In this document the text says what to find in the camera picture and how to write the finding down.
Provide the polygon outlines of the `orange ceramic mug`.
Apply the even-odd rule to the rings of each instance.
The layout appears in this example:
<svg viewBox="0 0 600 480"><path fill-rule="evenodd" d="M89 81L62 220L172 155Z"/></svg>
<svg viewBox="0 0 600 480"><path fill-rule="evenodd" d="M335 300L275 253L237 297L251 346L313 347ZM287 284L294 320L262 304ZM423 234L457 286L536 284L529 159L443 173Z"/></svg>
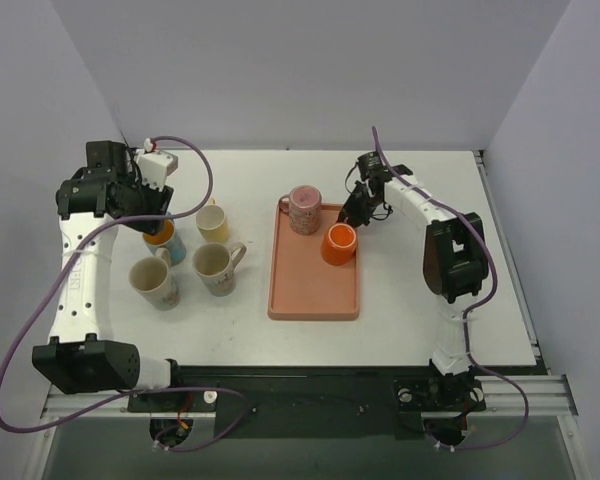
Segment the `orange ceramic mug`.
<svg viewBox="0 0 600 480"><path fill-rule="evenodd" d="M356 231L346 223L335 223L323 237L321 254L328 264L340 266L353 258L356 248Z"/></svg>

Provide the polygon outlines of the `blue glazed mug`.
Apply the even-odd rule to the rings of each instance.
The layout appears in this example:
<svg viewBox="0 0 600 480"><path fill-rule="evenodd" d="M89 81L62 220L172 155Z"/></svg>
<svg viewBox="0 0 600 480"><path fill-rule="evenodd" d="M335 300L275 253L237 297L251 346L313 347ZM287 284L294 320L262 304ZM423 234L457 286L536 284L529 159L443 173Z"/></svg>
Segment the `blue glazed mug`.
<svg viewBox="0 0 600 480"><path fill-rule="evenodd" d="M171 258L172 265L178 265L186 258L187 249L184 245L173 220L164 221L163 228L155 235L142 234L142 239L148 250L155 254L158 249L165 248Z"/></svg>

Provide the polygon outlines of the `yellow ceramic mug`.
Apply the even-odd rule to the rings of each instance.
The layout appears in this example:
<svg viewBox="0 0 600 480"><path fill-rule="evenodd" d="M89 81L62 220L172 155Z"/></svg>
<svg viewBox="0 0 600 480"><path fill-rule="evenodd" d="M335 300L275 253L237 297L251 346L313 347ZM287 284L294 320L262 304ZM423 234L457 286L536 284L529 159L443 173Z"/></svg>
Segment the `yellow ceramic mug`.
<svg viewBox="0 0 600 480"><path fill-rule="evenodd" d="M196 226L207 242L224 244L229 239L226 213L214 200L210 200L197 212Z"/></svg>

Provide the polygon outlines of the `cream dragon pattern mug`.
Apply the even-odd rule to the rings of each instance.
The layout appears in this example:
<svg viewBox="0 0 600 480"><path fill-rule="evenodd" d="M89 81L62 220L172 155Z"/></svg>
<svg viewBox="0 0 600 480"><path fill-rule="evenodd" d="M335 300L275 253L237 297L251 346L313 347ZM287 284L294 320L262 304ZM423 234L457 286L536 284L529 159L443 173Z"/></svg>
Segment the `cream dragon pattern mug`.
<svg viewBox="0 0 600 480"><path fill-rule="evenodd" d="M133 290L160 311L175 308L181 298L171 266L170 252L161 247L152 257L137 261L128 275Z"/></svg>

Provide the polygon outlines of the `shell pattern teal mug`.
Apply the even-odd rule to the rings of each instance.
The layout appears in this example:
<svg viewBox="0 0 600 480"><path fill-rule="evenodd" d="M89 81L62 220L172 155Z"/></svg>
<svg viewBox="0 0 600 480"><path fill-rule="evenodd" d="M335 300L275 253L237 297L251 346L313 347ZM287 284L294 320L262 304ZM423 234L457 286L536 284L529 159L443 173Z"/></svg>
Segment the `shell pattern teal mug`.
<svg viewBox="0 0 600 480"><path fill-rule="evenodd" d="M207 243L194 252L192 266L212 295L227 296L235 288L235 269L246 251L246 245L241 242L229 246L217 242Z"/></svg>

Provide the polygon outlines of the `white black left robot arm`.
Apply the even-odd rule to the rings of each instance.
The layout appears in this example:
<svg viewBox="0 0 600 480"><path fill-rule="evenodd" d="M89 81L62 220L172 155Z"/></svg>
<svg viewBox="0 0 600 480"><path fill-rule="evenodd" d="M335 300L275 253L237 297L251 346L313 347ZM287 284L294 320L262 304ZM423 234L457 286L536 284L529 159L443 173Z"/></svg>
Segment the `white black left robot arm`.
<svg viewBox="0 0 600 480"><path fill-rule="evenodd" d="M49 339L34 347L32 363L65 394L151 389L163 411L184 403L171 362L115 340L109 314L115 222L127 217L131 229L158 233L173 195L166 179L177 166L175 155L153 146L131 155L123 143L92 141L85 166L56 193L64 276Z"/></svg>

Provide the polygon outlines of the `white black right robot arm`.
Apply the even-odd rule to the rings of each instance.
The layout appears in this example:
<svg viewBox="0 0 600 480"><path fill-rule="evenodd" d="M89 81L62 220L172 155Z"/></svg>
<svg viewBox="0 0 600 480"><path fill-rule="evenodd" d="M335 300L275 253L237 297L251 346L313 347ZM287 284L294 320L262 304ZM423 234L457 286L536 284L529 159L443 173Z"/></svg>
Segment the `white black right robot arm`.
<svg viewBox="0 0 600 480"><path fill-rule="evenodd" d="M338 215L338 221L353 228L380 221L398 211L424 231L423 277L437 300L438 322L430 364L437 371L427 383L429 402L448 409L463 393L476 400L475 370L466 346L463 314L466 302L477 296L489 274L488 256L483 249L482 220L475 213L455 214L439 207L432 195L404 165L388 167L381 155L359 156L354 169L359 179Z"/></svg>

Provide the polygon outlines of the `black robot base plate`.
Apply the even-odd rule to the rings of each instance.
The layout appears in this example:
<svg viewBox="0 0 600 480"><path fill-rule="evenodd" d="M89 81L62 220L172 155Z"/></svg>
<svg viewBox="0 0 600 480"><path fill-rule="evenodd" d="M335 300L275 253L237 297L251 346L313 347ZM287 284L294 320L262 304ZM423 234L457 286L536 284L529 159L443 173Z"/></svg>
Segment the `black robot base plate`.
<svg viewBox="0 0 600 480"><path fill-rule="evenodd" d="M468 416L486 409L474 372L440 375L433 367L181 366L178 392L137 394L132 413L178 419L212 413L234 438L345 439L440 433L458 440Z"/></svg>

